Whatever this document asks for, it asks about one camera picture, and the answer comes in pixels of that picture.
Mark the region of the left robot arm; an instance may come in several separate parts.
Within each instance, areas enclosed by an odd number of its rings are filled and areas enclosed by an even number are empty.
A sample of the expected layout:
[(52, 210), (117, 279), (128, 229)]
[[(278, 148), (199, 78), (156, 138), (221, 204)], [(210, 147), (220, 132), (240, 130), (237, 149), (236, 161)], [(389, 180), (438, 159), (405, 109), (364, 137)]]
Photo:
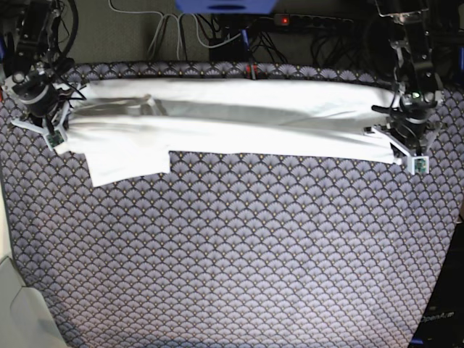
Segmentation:
[(371, 107), (374, 112), (386, 115), (386, 124), (373, 125), (365, 132), (386, 138), (400, 158), (425, 167), (430, 147), (426, 134), (437, 134), (441, 128), (430, 121), (430, 116), (443, 96), (426, 24), (428, 5), (425, 1), (377, 1), (376, 7), (380, 17), (394, 23), (389, 40), (396, 54), (394, 95), (388, 107)]

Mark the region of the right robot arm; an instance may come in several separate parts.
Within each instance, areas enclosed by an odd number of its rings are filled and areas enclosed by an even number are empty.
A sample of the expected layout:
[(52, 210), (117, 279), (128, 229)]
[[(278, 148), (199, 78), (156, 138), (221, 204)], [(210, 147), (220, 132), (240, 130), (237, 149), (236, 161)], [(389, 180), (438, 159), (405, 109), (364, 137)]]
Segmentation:
[(22, 1), (15, 32), (1, 31), (1, 90), (25, 108), (13, 123), (44, 138), (65, 138), (72, 101), (83, 101), (80, 87), (65, 78), (77, 38), (75, 1)]

